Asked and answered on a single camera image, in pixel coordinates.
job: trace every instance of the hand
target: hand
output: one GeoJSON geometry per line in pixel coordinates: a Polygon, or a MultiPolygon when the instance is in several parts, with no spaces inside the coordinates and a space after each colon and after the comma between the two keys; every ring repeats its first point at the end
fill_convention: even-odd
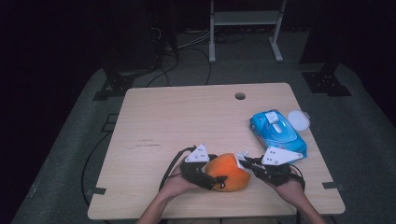
{"type": "MultiPolygon", "coordinates": [[[[297,172],[291,168],[291,172],[293,174],[297,174],[297,172]]],[[[326,222],[322,218],[322,216],[318,213],[315,207],[311,202],[306,198],[303,186],[301,186],[300,182],[294,178],[290,178],[288,182],[275,186],[273,184],[267,183],[271,188],[273,188],[276,193],[283,199],[285,202],[290,203],[294,207],[297,208],[301,212],[301,215],[305,219],[305,221],[309,224],[325,224],[326,222]]]]}
{"type": "Polygon", "coordinates": [[[189,189],[198,189],[199,186],[187,181],[182,175],[180,164],[175,166],[172,173],[169,175],[161,191],[169,197],[176,197],[185,193],[189,189]]]}
{"type": "MultiPolygon", "coordinates": [[[[291,168],[291,172],[295,175],[297,174],[297,172],[292,168],[291,168]]],[[[303,190],[303,186],[301,186],[301,183],[294,178],[290,178],[288,182],[280,186],[275,186],[268,182],[265,183],[268,184],[271,188],[273,188],[283,200],[294,206],[296,206],[297,203],[301,201],[307,200],[303,190]]]]}

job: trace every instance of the black cable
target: black cable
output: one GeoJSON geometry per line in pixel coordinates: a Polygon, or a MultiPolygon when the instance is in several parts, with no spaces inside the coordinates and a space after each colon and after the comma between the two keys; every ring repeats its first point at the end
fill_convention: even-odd
{"type": "Polygon", "coordinates": [[[196,35],[196,36],[202,36],[203,34],[206,35],[207,34],[207,30],[202,30],[202,31],[197,31],[197,32],[193,32],[193,31],[181,31],[182,34],[185,35],[196,35]]]}
{"type": "Polygon", "coordinates": [[[85,188],[84,188],[84,176],[85,176],[85,170],[87,168],[88,162],[90,161],[90,158],[93,154],[93,152],[99,147],[99,145],[113,132],[108,132],[105,134],[105,136],[103,136],[99,142],[96,143],[96,145],[92,148],[90,154],[88,155],[87,160],[85,160],[85,164],[84,164],[84,168],[82,169],[81,172],[81,193],[82,193],[82,197],[84,199],[85,204],[87,204],[88,206],[90,205],[90,203],[88,202],[87,196],[85,195],[85,188]]]}
{"type": "Polygon", "coordinates": [[[337,221],[335,221],[335,218],[333,216],[330,216],[330,218],[332,219],[332,223],[337,224],[337,221]]]}
{"type": "Polygon", "coordinates": [[[198,51],[200,51],[201,53],[203,53],[204,56],[206,57],[207,63],[208,63],[208,65],[209,65],[209,73],[208,73],[208,75],[207,75],[206,82],[205,82],[205,85],[207,85],[207,83],[209,82],[209,79],[210,79],[211,72],[212,72],[212,64],[211,64],[210,61],[209,61],[209,57],[208,57],[208,56],[206,55],[206,53],[205,53],[203,50],[201,50],[201,49],[196,49],[196,48],[181,48],[180,50],[185,50],[185,49],[198,50],[198,51]]]}
{"type": "Polygon", "coordinates": [[[225,34],[225,33],[220,33],[215,36],[215,42],[217,44],[222,44],[222,45],[231,45],[236,42],[242,41],[245,39],[244,34],[238,34],[241,35],[241,37],[238,37],[236,35],[230,35],[230,34],[225,34]]]}
{"type": "MultiPolygon", "coordinates": [[[[304,182],[303,172],[301,172],[301,170],[299,168],[297,168],[297,166],[295,166],[293,164],[290,164],[290,166],[293,167],[294,169],[296,169],[300,173],[301,179],[303,181],[303,183],[301,183],[301,184],[302,184],[303,190],[305,191],[305,182],[304,182]]],[[[301,223],[301,214],[300,214],[300,212],[298,210],[296,212],[296,223],[297,224],[301,223]]]]}
{"type": "Polygon", "coordinates": [[[161,180],[160,187],[159,187],[158,191],[161,190],[161,188],[163,187],[163,185],[165,184],[166,180],[167,180],[169,177],[174,176],[174,175],[169,175],[169,174],[172,172],[172,170],[173,170],[173,168],[174,168],[176,162],[177,162],[178,159],[183,155],[183,153],[184,153],[185,151],[193,152],[195,149],[196,149],[196,147],[186,147],[186,148],[184,148],[183,150],[180,150],[180,151],[177,153],[177,155],[172,159],[171,163],[169,164],[168,169],[166,170],[165,174],[163,175],[163,179],[161,180]]]}
{"type": "Polygon", "coordinates": [[[174,69],[177,67],[177,65],[178,65],[178,58],[177,58],[176,56],[173,56],[173,55],[165,55],[165,56],[174,57],[174,58],[177,60],[176,63],[175,63],[175,65],[172,66],[172,67],[171,67],[169,70],[167,70],[167,71],[164,71],[164,70],[161,68],[161,70],[163,70],[163,72],[162,72],[161,74],[159,74],[158,76],[156,76],[155,78],[153,78],[153,79],[146,85],[146,88],[147,88],[153,81],[155,81],[157,78],[159,78],[159,77],[161,77],[161,76],[166,76],[166,81],[168,82],[168,85],[170,86],[169,77],[168,77],[167,73],[170,72],[170,71],[172,71],[172,70],[174,70],[174,69]]]}

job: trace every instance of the table top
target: table top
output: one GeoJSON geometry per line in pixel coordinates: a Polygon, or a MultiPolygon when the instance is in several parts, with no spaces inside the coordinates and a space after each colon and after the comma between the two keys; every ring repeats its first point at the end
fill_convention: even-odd
{"type": "MultiPolygon", "coordinates": [[[[205,144],[209,154],[264,149],[249,129],[256,113],[277,109],[287,116],[300,109],[287,83],[237,84],[130,89],[122,104],[88,211],[91,219],[139,218],[158,192],[163,174],[176,154],[205,144]],[[238,100],[236,94],[246,98],[238,100]]],[[[308,157],[296,161],[306,181],[305,193],[321,214],[341,214],[344,203],[332,182],[317,143],[308,129],[300,132],[308,157]]],[[[237,192],[195,189],[171,201],[163,218],[270,217],[294,215],[260,179],[251,177],[237,192]]]]}

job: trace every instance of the cable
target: cable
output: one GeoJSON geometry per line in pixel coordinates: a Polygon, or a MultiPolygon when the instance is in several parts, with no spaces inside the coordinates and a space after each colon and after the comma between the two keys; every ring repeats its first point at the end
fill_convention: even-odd
{"type": "Polygon", "coordinates": [[[236,35],[230,35],[230,34],[225,34],[225,33],[220,33],[218,35],[216,35],[215,37],[215,42],[217,44],[234,44],[236,42],[242,41],[245,39],[245,36],[243,33],[238,34],[241,35],[242,37],[238,37],[236,35]]]}
{"type": "Polygon", "coordinates": [[[165,55],[165,56],[170,56],[170,57],[175,58],[175,59],[177,60],[176,63],[175,63],[175,65],[172,66],[172,67],[171,67],[169,70],[167,70],[167,71],[164,71],[162,68],[160,68],[161,70],[163,70],[163,72],[162,72],[161,74],[159,74],[158,76],[156,76],[155,78],[153,78],[153,79],[146,85],[146,88],[147,88],[153,81],[155,81],[157,78],[159,78],[159,77],[161,77],[161,76],[163,76],[163,75],[166,76],[166,81],[167,81],[167,83],[168,83],[168,86],[170,86],[169,77],[168,77],[167,73],[170,72],[170,71],[172,71],[172,70],[174,70],[174,69],[177,67],[177,65],[178,65],[178,58],[177,58],[176,56],[173,56],[173,55],[165,55]]]}
{"type": "Polygon", "coordinates": [[[205,33],[206,34],[207,32],[208,32],[207,30],[189,30],[189,29],[181,31],[182,34],[185,34],[185,35],[196,35],[196,36],[201,35],[201,33],[205,33]]]}
{"type": "Polygon", "coordinates": [[[157,41],[159,41],[159,40],[161,39],[161,36],[162,36],[161,30],[158,29],[158,28],[156,28],[156,27],[152,27],[151,30],[156,30],[156,31],[158,31],[157,40],[152,40],[154,43],[157,43],[157,41]]]}
{"type": "Polygon", "coordinates": [[[330,216],[330,218],[332,219],[332,223],[337,224],[337,221],[335,221],[334,216],[330,216]]]}
{"type": "Polygon", "coordinates": [[[93,152],[99,147],[99,145],[113,132],[108,132],[105,134],[105,136],[103,136],[99,142],[96,143],[96,145],[92,148],[90,154],[88,155],[87,160],[85,160],[85,164],[84,164],[84,168],[82,168],[82,172],[81,172],[81,193],[82,193],[82,197],[84,199],[85,204],[87,204],[88,206],[90,205],[90,203],[88,202],[87,196],[85,195],[85,188],[84,188],[84,176],[85,176],[85,170],[87,169],[87,165],[88,162],[90,161],[90,158],[93,154],[93,152]]]}
{"type": "Polygon", "coordinates": [[[208,73],[208,75],[207,75],[206,82],[205,82],[205,85],[207,85],[207,83],[209,82],[209,79],[210,79],[211,72],[212,72],[212,64],[211,64],[210,61],[209,61],[209,57],[208,57],[208,56],[206,55],[206,53],[205,53],[203,50],[201,50],[201,49],[196,49],[196,48],[183,48],[183,49],[181,49],[181,50],[185,50],[185,49],[198,50],[198,51],[200,51],[201,53],[203,53],[204,56],[206,57],[207,63],[208,63],[208,65],[209,65],[209,73],[208,73]]]}
{"type": "Polygon", "coordinates": [[[202,36],[200,36],[200,37],[198,37],[198,38],[196,38],[196,39],[190,41],[190,42],[187,43],[187,44],[178,46],[177,48],[178,48],[178,49],[182,49],[182,48],[186,48],[186,47],[188,47],[188,46],[192,46],[192,45],[198,44],[198,43],[200,43],[200,42],[202,42],[202,41],[208,39],[209,37],[210,37],[209,32],[206,31],[206,34],[205,34],[205,35],[202,35],[202,36]]]}
{"type": "Polygon", "coordinates": [[[196,147],[186,147],[186,148],[184,148],[183,150],[180,150],[180,151],[176,154],[176,156],[172,159],[171,163],[169,164],[168,169],[166,170],[165,174],[163,175],[163,179],[161,180],[160,187],[159,187],[158,191],[161,190],[161,188],[163,187],[163,185],[165,184],[166,180],[167,180],[169,177],[174,176],[174,175],[169,175],[169,174],[172,172],[172,170],[173,170],[173,168],[174,168],[176,162],[178,161],[178,159],[180,159],[180,157],[183,155],[183,153],[184,153],[185,151],[193,152],[195,149],[196,149],[196,147]]]}
{"type": "MultiPolygon", "coordinates": [[[[305,182],[304,182],[303,173],[301,172],[301,170],[300,170],[299,168],[297,168],[297,166],[295,166],[295,165],[293,165],[293,164],[290,164],[290,166],[293,167],[294,169],[296,169],[296,170],[300,173],[301,179],[303,180],[303,183],[301,183],[301,184],[303,185],[303,190],[305,190],[305,182]]],[[[299,210],[297,210],[297,212],[296,212],[296,223],[297,223],[297,224],[300,224],[300,223],[301,223],[301,213],[300,213],[299,210]]]]}

